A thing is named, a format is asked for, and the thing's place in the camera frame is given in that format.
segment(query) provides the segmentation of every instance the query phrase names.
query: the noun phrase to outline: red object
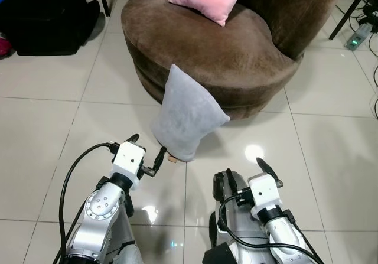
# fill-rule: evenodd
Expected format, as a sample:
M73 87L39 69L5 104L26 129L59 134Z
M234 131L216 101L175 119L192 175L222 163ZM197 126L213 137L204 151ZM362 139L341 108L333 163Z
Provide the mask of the red object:
M0 38L0 57L9 55L11 49L11 43L4 38Z

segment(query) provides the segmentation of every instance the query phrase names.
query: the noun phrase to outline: brown armchair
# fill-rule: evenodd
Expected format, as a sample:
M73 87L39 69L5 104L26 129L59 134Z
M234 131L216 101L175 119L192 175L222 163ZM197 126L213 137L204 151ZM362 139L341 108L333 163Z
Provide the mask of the brown armchair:
M296 72L336 0L238 0L225 27L168 0L129 0L122 27L147 92L162 102L175 63L232 118L260 111Z

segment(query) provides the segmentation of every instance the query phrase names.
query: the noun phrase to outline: gray pillow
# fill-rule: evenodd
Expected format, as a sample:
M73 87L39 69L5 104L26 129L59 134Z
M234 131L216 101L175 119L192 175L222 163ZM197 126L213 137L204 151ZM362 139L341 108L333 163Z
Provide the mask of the gray pillow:
M230 121L212 95L172 64L159 116L152 133L168 152L192 161L201 138Z

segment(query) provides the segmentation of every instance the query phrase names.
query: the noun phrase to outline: chair backrest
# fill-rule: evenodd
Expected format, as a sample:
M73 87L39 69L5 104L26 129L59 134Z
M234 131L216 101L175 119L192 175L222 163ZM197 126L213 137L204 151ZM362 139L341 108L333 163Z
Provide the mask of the chair backrest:
M271 29L274 44L296 59L330 16L337 0L238 0L259 14Z

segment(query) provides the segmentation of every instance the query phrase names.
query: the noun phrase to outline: tiled floor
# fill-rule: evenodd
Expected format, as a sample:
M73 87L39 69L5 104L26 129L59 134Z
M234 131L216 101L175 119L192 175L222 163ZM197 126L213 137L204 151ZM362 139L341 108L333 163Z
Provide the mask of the tiled floor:
M74 56L0 62L2 263L52 262L61 185L85 149L140 133L145 162L158 152L149 124L159 104L142 88L120 26L126 1L109 0L112 17L100 19ZM340 0L340 8L350 2ZM154 179L142 180L132 194L131 222L146 264L201 263L210 247L214 173L228 166L252 176L259 172L257 152L285 182L284 204L326 264L377 263L378 123L371 107L378 60L366 43L354 53L343 48L348 25L328 40L340 18L335 9L298 74L263 112L205 137L195 161L165 161ZM378 51L378 37L372 47ZM67 190L66 222L109 173L111 158L98 150L79 164Z

